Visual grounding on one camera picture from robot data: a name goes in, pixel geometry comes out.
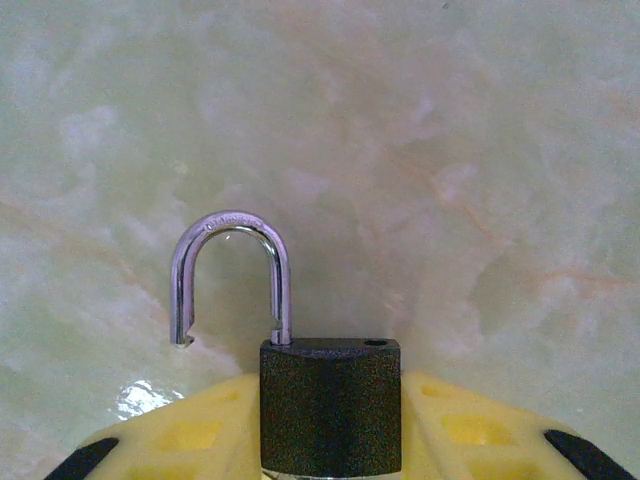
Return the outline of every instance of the padlock body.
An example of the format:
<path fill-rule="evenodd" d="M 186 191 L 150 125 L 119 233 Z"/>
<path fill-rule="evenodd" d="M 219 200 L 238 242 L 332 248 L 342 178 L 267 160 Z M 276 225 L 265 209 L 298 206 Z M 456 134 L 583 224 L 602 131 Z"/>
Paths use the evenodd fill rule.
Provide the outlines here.
<path fill-rule="evenodd" d="M 395 340 L 296 338 L 260 348 L 264 469 L 308 477 L 402 468 L 400 346 Z"/>

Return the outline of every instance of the chrome shackle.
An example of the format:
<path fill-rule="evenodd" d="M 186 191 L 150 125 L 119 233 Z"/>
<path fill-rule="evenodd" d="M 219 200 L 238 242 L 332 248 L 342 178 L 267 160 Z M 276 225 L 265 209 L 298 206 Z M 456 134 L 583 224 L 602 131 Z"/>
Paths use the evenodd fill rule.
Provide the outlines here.
<path fill-rule="evenodd" d="M 278 232 L 252 213 L 222 211 L 202 217 L 178 241 L 171 262 L 170 340 L 188 347 L 193 337 L 187 332 L 194 318 L 194 276 L 200 249 L 216 235 L 239 231 L 260 240 L 269 256 L 271 270 L 271 315 L 278 327 L 271 331 L 274 345 L 291 343 L 291 273 L 285 244 Z"/>

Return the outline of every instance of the black plastic strip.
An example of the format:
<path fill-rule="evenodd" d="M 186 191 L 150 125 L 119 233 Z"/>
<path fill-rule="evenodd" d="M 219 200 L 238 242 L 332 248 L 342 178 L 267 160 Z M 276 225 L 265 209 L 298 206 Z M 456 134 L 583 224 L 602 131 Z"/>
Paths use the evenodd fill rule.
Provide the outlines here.
<path fill-rule="evenodd" d="M 547 430 L 544 437 L 588 480 L 636 480 L 611 457 L 584 438 L 560 430 Z"/>
<path fill-rule="evenodd" d="M 79 448 L 44 480 L 83 480 L 118 444 L 117 438 L 103 438 Z"/>

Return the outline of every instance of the yellow plastic base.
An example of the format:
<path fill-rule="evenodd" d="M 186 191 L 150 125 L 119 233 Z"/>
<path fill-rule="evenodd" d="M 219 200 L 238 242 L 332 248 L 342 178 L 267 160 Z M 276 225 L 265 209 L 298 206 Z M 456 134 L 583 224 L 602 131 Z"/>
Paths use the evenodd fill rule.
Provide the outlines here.
<path fill-rule="evenodd" d="M 584 480 L 543 436 L 566 426 L 405 373 L 403 480 Z M 87 439 L 120 439 L 89 480 L 259 480 L 259 378 L 243 375 Z"/>

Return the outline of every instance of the glossy surface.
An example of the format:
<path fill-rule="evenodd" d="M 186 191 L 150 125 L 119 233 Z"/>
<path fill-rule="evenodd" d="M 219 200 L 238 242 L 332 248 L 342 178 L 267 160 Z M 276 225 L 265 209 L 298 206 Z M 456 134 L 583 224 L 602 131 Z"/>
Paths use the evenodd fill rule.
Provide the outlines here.
<path fill-rule="evenodd" d="M 269 277 L 243 235 L 199 257 L 198 341 L 167 341 L 175 245 L 223 209 L 287 242 L 296 335 L 396 338 L 638 476 L 639 15 L 4 2 L 0 476 L 257 371 Z"/>

